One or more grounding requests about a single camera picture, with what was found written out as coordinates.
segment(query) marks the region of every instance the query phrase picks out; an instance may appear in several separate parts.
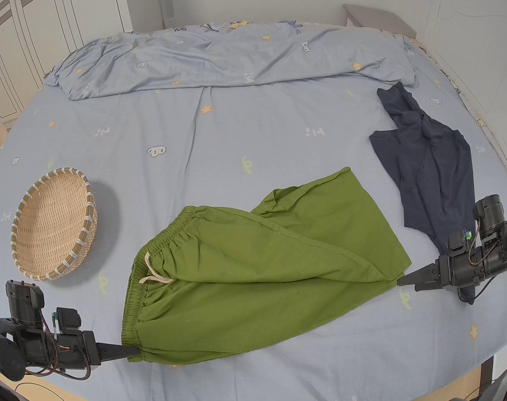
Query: wicker basket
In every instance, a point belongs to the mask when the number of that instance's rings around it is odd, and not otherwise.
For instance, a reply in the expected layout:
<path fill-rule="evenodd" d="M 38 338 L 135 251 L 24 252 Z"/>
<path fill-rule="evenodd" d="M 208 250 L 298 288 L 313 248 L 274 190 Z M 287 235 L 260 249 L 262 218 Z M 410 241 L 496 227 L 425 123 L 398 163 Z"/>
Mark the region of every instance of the wicker basket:
<path fill-rule="evenodd" d="M 79 266 L 96 233 L 90 183 L 74 168 L 39 179 L 23 197 L 12 224 L 14 263 L 26 277 L 52 281 Z"/>

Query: green pants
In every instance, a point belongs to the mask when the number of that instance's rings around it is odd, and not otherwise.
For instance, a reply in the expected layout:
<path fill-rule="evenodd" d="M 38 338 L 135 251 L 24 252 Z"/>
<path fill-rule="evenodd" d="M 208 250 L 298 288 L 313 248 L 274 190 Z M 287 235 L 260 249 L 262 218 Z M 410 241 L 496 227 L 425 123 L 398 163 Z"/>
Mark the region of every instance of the green pants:
<path fill-rule="evenodd" d="M 144 256 L 170 284 L 151 275 Z M 270 346 L 389 290 L 410 260 L 350 168 L 271 192 L 251 212 L 187 206 L 137 254 L 131 361 L 191 364 Z"/>

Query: bedside table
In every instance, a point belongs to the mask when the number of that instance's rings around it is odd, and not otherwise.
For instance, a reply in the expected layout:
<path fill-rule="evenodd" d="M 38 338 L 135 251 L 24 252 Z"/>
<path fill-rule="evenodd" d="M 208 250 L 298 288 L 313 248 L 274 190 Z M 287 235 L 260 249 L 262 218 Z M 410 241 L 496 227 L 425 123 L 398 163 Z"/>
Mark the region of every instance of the bedside table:
<path fill-rule="evenodd" d="M 378 30 L 402 34 L 409 38 L 417 36 L 415 30 L 392 12 L 355 4 L 343 4 L 343 7 L 346 10 L 346 15 L 356 27 L 377 28 Z"/>

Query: headboard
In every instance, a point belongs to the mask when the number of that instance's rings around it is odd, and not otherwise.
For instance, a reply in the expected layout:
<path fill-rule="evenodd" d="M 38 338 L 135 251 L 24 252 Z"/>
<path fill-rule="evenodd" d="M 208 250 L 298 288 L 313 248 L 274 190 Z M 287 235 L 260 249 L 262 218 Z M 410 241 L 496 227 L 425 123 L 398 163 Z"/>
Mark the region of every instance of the headboard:
<path fill-rule="evenodd" d="M 507 0 L 431 0 L 421 41 L 507 168 Z"/>

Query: drawstring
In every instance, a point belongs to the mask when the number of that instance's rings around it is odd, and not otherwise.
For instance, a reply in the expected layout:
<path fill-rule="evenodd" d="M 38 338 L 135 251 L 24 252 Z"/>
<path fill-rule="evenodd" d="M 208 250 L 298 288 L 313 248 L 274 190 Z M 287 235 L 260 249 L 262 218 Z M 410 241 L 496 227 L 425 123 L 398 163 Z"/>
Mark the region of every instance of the drawstring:
<path fill-rule="evenodd" d="M 153 267 L 150 264 L 150 253 L 149 252 L 147 252 L 146 255 L 144 256 L 144 262 L 146 262 L 146 266 L 148 266 L 148 269 L 150 270 L 150 272 L 153 276 L 152 277 L 143 277 L 139 281 L 139 284 L 144 284 L 147 281 L 156 281 L 156 282 L 160 282 L 160 283 L 163 283 L 166 285 L 166 284 L 170 284 L 170 282 L 175 281 L 175 279 L 170 279 L 169 277 L 162 277 L 156 271 L 154 271 Z"/>

